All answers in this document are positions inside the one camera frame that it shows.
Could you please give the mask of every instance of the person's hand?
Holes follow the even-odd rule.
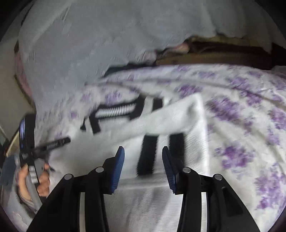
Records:
[[[37,191],[39,193],[39,196],[41,197],[47,197],[49,195],[49,186],[50,186],[50,180],[49,180],[49,174],[46,171],[49,168],[48,164],[45,164],[44,166],[44,171],[39,177],[40,185],[37,188]],[[19,192],[22,197],[24,197],[27,200],[31,200],[31,196],[28,192],[27,186],[26,186],[26,176],[28,175],[28,165],[24,165],[21,170],[19,171],[19,180],[18,180],[18,185],[19,185]]]

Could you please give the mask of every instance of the blue gripper pad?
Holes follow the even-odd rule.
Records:
[[[124,148],[120,146],[115,155],[115,165],[113,173],[111,174],[110,190],[112,193],[114,193],[114,191],[117,189],[121,170],[124,163],[124,158],[125,158],[125,151]]]
[[[23,118],[20,122],[19,132],[20,149],[24,149],[23,142],[25,139],[25,118]]]
[[[176,187],[177,169],[174,165],[172,165],[172,156],[167,146],[163,147],[162,159],[163,159],[167,179],[169,182],[169,187],[173,191],[173,193],[176,193],[177,191],[177,187]]]

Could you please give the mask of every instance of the wall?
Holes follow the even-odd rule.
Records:
[[[0,126],[8,139],[16,132],[21,118],[32,111],[14,79],[14,46],[22,15],[14,20],[0,42]]]

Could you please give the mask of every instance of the pink fabric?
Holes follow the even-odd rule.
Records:
[[[32,98],[32,91],[29,87],[26,74],[24,72],[23,63],[21,60],[21,56],[19,52],[15,53],[15,69],[16,69],[16,76],[17,79],[23,89],[23,91],[27,94],[27,96],[33,100]]]

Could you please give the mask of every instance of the white towel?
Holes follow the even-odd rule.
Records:
[[[168,136],[184,133],[185,163],[199,174],[209,174],[206,119],[199,94],[131,120],[114,130],[92,135],[70,131],[71,143],[51,153],[49,164],[60,176],[85,175],[105,159],[115,155],[119,146],[125,149],[125,161],[118,189],[105,195],[110,231],[176,231],[182,195],[169,189],[162,162],[162,148]],[[137,176],[136,167],[144,135],[158,135],[154,173]],[[51,179],[52,190],[59,181]]]

